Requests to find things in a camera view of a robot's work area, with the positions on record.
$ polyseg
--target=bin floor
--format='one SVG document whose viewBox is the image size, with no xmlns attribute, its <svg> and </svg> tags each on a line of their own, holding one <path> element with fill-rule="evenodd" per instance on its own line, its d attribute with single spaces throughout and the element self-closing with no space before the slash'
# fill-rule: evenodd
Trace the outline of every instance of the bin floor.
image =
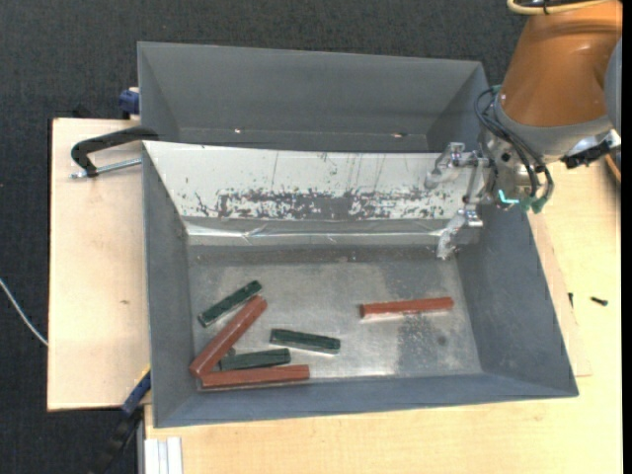
<svg viewBox="0 0 632 474">
<path fill-rule="evenodd" d="M 337 355 L 292 349 L 292 363 L 307 363 L 312 380 L 337 377 L 431 376 L 481 371 L 455 260 L 425 248 L 188 251 L 194 344 L 200 352 L 230 319 L 208 328 L 199 313 L 251 280 L 269 306 L 236 343 L 237 353 L 270 349 L 272 328 L 335 337 Z M 450 296 L 446 311 L 360 319 L 363 303 Z"/>
</svg>

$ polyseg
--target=black carpet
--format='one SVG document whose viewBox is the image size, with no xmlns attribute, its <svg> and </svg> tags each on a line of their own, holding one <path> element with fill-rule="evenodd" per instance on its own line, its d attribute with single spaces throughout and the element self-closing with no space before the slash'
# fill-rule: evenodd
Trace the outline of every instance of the black carpet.
<svg viewBox="0 0 632 474">
<path fill-rule="evenodd" d="M 44 334 L 48 121 L 79 106 L 120 118 L 138 40 L 479 60 L 496 84 L 525 21 L 505 0 L 0 2 L 0 277 Z M 0 296 L 2 473 L 85 472 L 116 424 L 113 410 L 47 413 L 45 383 L 45 348 Z M 132 451 L 113 472 L 133 471 Z"/>
</svg>

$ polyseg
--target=wooden table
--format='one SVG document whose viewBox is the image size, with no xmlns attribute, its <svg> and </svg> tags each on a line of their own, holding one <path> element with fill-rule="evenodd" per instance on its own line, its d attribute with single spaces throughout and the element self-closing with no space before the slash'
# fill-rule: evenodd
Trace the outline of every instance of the wooden table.
<svg viewBox="0 0 632 474">
<path fill-rule="evenodd" d="M 119 405 L 149 360 L 139 169 L 68 179 L 74 142 L 134 124 L 53 125 L 50 411 Z M 529 219 L 574 370 L 590 374 L 580 397 L 177 429 L 154 429 L 148 404 L 146 436 L 180 436 L 187 474 L 622 472 L 620 192 L 601 162 L 552 174 Z"/>
</svg>

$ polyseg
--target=dark green bar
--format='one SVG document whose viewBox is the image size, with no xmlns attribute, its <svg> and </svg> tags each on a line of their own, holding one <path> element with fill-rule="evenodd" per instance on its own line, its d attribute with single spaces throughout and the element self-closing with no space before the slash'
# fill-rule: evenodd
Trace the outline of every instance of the dark green bar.
<svg viewBox="0 0 632 474">
<path fill-rule="evenodd" d="M 262 286 L 257 280 L 249 282 L 243 288 L 238 289 L 232 295 L 227 296 L 214 305 L 211 305 L 204 312 L 197 316 L 197 319 L 203 327 L 208 327 L 217 321 L 228 311 L 234 309 L 239 304 L 244 303 L 261 291 Z"/>
<path fill-rule="evenodd" d="M 270 335 L 270 343 L 330 355 L 335 355 L 340 351 L 339 339 L 305 334 L 303 332 L 292 332 L 290 330 L 273 329 Z"/>
<path fill-rule="evenodd" d="M 290 361 L 289 350 L 283 348 L 281 350 L 225 356 L 219 364 L 222 370 L 239 370 L 241 368 L 272 367 L 290 363 Z"/>
</svg>

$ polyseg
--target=red-brown bar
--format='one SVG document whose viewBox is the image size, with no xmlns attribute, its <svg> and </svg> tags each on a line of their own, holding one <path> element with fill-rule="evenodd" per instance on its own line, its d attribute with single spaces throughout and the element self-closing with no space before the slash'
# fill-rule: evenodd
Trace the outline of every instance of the red-brown bar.
<svg viewBox="0 0 632 474">
<path fill-rule="evenodd" d="M 244 332 L 250 328 L 257 318 L 268 307 L 268 302 L 261 295 L 252 297 L 235 317 L 206 345 L 203 351 L 189 365 L 189 372 L 201 377 L 210 372 L 230 350 Z"/>
<path fill-rule="evenodd" d="M 200 378 L 201 387 L 205 389 L 266 383 L 289 383 L 305 379 L 309 379 L 309 365 L 283 365 L 209 372 Z"/>
<path fill-rule="evenodd" d="M 359 307 L 359 315 L 364 318 L 372 314 L 402 314 L 436 311 L 440 309 L 451 309 L 453 305 L 454 300 L 449 296 L 439 298 L 416 298 L 414 300 L 399 300 L 397 302 L 377 302 L 361 305 Z"/>
</svg>

